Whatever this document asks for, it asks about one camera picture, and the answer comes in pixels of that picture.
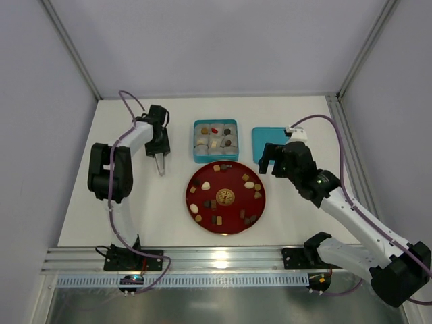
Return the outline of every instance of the red round tray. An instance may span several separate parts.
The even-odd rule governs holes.
[[[227,165],[228,168],[215,171],[215,165]],[[247,189],[244,184],[247,181],[254,182],[261,186]],[[204,182],[210,183],[209,190],[201,189]],[[260,198],[255,198],[255,193],[261,194]],[[213,200],[216,208],[206,207],[205,202]],[[217,234],[236,234],[252,227],[261,217],[265,206],[264,185],[258,175],[247,166],[234,161],[218,161],[205,165],[199,169],[189,181],[186,189],[186,204],[189,214],[197,224],[206,230]],[[190,205],[198,207],[198,213],[194,214],[190,210]],[[197,221],[196,216],[200,215],[201,220]],[[222,217],[222,224],[217,225],[215,219]]]

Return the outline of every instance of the white candy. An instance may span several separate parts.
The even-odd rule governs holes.
[[[195,204],[191,204],[189,208],[190,211],[192,211],[194,214],[198,214],[198,206],[196,206]]]
[[[255,187],[255,184],[254,184],[252,181],[247,181],[247,182],[244,183],[244,186],[245,186],[247,189],[252,189],[252,188]]]
[[[202,184],[201,189],[203,189],[203,190],[210,189],[210,183],[208,181],[206,181],[205,183]]]

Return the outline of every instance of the blue tin box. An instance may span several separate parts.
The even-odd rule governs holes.
[[[195,127],[199,124],[234,124],[237,129],[237,149],[238,152],[235,155],[195,155],[194,152],[194,138],[195,138]],[[192,136],[192,154],[194,156],[195,163],[207,164],[220,160],[238,161],[238,155],[240,154],[240,141],[238,133],[237,121],[234,119],[200,119],[194,122],[194,131]]]

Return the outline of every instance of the gold emblem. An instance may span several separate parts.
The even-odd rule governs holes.
[[[221,189],[216,194],[216,201],[222,206],[230,206],[236,196],[230,189]]]

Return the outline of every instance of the white robotic arm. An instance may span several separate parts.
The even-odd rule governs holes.
[[[156,159],[159,174],[165,173],[164,156],[170,152],[166,125],[169,121],[168,111],[156,105],[151,105],[148,114],[136,118],[133,130],[122,138],[115,148],[114,161],[110,161],[109,153],[116,140],[109,144],[96,143],[90,153],[88,171],[88,188],[101,200],[109,214],[107,204],[109,189],[109,166],[113,162],[113,196],[111,206],[113,221],[121,238],[129,245],[139,246],[139,237],[132,221],[129,206],[129,194],[133,186],[132,157],[145,146],[146,154]],[[113,234],[111,246],[117,249],[124,245]]]
[[[422,242],[412,245],[394,233],[351,198],[331,172],[317,169],[305,145],[307,135],[303,128],[287,127],[286,134],[290,139],[285,145],[266,144],[259,173],[267,173],[269,161],[274,160],[273,175],[288,178],[303,198],[336,218],[366,248],[353,248],[321,232],[305,242],[305,249],[315,253],[319,262],[347,269],[370,281],[381,299],[391,306],[400,306],[429,281],[429,275],[396,242],[428,269],[431,251]],[[353,205],[348,202],[347,194]]]

